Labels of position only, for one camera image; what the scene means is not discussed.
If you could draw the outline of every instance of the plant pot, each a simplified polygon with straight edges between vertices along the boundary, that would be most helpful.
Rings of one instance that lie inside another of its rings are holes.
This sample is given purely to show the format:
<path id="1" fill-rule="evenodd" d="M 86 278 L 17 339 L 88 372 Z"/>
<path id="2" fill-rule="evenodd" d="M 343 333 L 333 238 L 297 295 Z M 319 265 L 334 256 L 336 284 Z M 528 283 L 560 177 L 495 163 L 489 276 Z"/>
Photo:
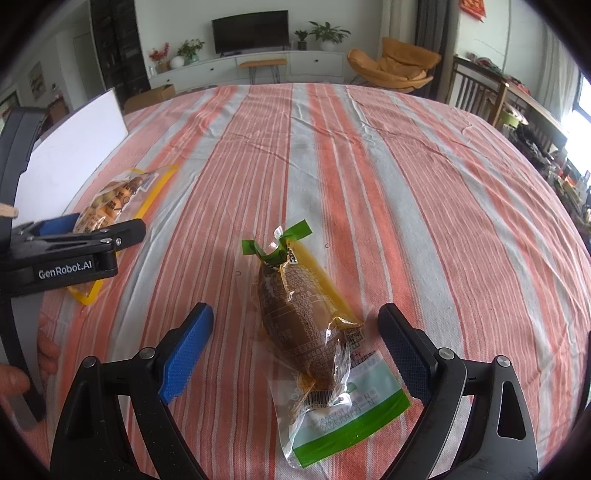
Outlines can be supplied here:
<path id="1" fill-rule="evenodd" d="M 178 55 L 172 60 L 170 60 L 170 68 L 172 69 L 179 69 L 184 65 L 184 57 L 182 55 Z"/>
<path id="2" fill-rule="evenodd" d="M 189 65 L 190 63 L 195 63 L 196 61 L 199 61 L 199 55 L 196 52 L 193 55 L 185 58 L 185 64 L 187 65 Z"/>
<path id="3" fill-rule="evenodd" d="M 166 60 L 159 60 L 156 63 L 156 73 L 164 73 L 169 71 L 168 62 Z"/>
<path id="4" fill-rule="evenodd" d="M 336 43 L 332 40 L 324 40 L 320 44 L 320 49 L 322 51 L 335 51 L 336 50 Z"/>

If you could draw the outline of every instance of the bolt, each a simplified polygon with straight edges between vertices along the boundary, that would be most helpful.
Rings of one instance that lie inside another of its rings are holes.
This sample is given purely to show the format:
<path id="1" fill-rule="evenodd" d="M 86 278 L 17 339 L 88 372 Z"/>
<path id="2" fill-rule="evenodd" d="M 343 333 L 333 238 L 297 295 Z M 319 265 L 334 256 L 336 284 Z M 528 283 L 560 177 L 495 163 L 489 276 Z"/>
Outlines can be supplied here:
<path id="1" fill-rule="evenodd" d="M 87 356 L 84 360 L 82 360 L 82 366 L 84 368 L 90 368 L 95 366 L 96 357 L 95 356 Z"/>
<path id="2" fill-rule="evenodd" d="M 149 360 L 150 358 L 152 358 L 154 355 L 156 354 L 156 350 L 154 350 L 152 347 L 147 346 L 146 348 L 142 348 L 139 351 L 139 357 L 142 360 Z"/>
<path id="3" fill-rule="evenodd" d="M 496 363 L 502 367 L 510 367 L 511 361 L 505 355 L 499 355 L 496 357 Z"/>
<path id="4" fill-rule="evenodd" d="M 445 360 L 451 360 L 456 356 L 456 354 L 449 348 L 440 348 L 437 353 L 439 353 L 439 356 Z"/>

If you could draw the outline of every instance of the wooden railing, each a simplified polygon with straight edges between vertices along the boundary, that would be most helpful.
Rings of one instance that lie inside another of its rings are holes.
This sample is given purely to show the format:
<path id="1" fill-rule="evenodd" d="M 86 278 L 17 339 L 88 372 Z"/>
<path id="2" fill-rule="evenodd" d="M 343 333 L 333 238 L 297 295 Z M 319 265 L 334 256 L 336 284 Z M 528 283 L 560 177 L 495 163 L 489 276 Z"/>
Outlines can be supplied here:
<path id="1" fill-rule="evenodd" d="M 546 151 L 552 145 L 561 149 L 567 141 L 564 127 L 534 98 L 504 77 L 458 56 L 454 58 L 446 103 L 480 116 L 494 126 L 503 104 L 508 103 L 527 118 Z"/>

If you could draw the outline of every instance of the plastic wrapper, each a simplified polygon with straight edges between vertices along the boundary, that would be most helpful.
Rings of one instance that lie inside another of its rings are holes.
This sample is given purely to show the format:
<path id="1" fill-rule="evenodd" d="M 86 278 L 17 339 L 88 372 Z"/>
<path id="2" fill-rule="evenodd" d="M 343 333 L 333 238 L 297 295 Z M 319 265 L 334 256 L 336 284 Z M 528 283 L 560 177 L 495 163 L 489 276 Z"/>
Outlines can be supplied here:
<path id="1" fill-rule="evenodd" d="M 253 240 L 242 252 L 261 260 L 256 276 L 261 325 L 254 348 L 273 396 L 288 463 L 303 468 L 360 442 L 410 404 L 363 323 L 299 242 L 302 221 L 275 231 L 273 251 Z"/>
<path id="2" fill-rule="evenodd" d="M 150 172 L 135 168 L 117 175 L 82 211 L 73 232 L 93 232 L 115 223 L 142 218 L 175 171 L 176 166 L 167 165 Z M 103 280 L 96 280 L 70 286 L 68 290 L 78 301 L 90 305 L 96 300 L 102 284 Z"/>

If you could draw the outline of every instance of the green package edge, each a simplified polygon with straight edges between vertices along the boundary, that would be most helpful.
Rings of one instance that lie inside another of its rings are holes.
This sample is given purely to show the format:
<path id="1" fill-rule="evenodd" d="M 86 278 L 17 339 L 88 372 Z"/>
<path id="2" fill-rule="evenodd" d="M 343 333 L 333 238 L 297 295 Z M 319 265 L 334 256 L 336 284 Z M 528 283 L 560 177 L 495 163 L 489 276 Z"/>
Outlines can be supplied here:
<path id="1" fill-rule="evenodd" d="M 334 453 L 345 450 L 365 440 L 390 423 L 410 407 L 410 401 L 401 388 L 382 403 L 365 412 L 347 425 L 294 448 L 294 454 L 302 468 L 312 465 Z"/>

